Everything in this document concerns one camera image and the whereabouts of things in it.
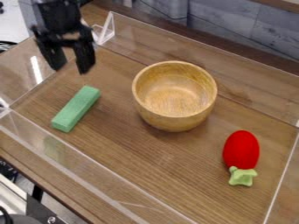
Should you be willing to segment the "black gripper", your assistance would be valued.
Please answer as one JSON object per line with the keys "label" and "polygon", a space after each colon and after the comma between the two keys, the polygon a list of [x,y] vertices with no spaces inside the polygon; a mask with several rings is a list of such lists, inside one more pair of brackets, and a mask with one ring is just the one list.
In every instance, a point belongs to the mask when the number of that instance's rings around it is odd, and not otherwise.
{"label": "black gripper", "polygon": [[62,46],[73,47],[78,73],[96,63],[92,29],[81,23],[78,0],[32,0],[36,23],[30,26],[41,56],[58,71],[66,63]]}

